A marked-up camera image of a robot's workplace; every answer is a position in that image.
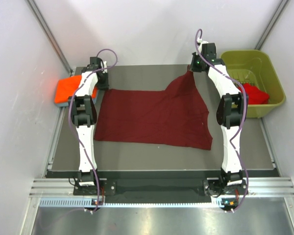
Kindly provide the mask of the dark red t-shirt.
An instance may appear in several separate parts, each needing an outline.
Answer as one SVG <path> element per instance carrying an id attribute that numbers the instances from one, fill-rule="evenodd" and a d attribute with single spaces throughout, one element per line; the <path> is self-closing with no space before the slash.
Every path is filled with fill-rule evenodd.
<path id="1" fill-rule="evenodd" d="M 194 74 L 187 71 L 162 91 L 106 91 L 94 139 L 210 150 L 208 115 Z"/>

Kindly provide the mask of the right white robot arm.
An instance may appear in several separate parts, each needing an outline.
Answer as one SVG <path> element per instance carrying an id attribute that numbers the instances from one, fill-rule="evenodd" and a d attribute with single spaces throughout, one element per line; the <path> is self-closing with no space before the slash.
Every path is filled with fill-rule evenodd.
<path id="1" fill-rule="evenodd" d="M 220 96 L 216 119 L 223 136 L 223 162 L 218 182 L 210 183 L 207 187 L 207 193 L 214 192 L 220 196 L 245 185 L 240 156 L 240 135 L 247 113 L 248 98 L 243 92 L 243 86 L 227 73 L 224 61 L 217 58 L 214 43 L 199 40 L 195 42 L 195 47 L 190 70 L 205 72 Z"/>

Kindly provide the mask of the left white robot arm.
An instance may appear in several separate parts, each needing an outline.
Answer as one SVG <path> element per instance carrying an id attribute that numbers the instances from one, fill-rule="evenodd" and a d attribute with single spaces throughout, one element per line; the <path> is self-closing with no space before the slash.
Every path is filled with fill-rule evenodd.
<path id="1" fill-rule="evenodd" d="M 91 57 L 83 68 L 81 81 L 69 100 L 69 124 L 75 128 L 79 144 L 79 168 L 75 187 L 83 195 L 100 196 L 101 182 L 97 175 L 94 155 L 94 130 L 97 112 L 92 94 L 96 84 L 107 78 L 106 62 L 99 57 Z"/>

